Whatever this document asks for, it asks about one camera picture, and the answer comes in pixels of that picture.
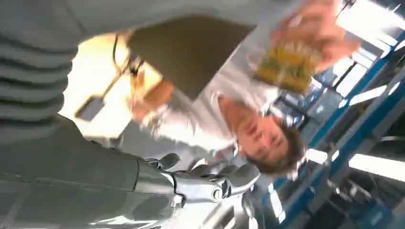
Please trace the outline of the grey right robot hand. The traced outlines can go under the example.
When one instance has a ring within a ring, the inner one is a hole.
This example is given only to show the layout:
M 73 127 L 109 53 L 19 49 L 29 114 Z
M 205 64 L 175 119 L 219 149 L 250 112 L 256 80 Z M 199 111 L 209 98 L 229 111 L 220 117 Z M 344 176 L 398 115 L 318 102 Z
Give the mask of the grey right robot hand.
M 62 116 L 0 123 L 3 229 L 151 229 L 189 203 L 246 192 L 253 165 L 222 174 L 165 171 L 151 161 L 86 140 Z

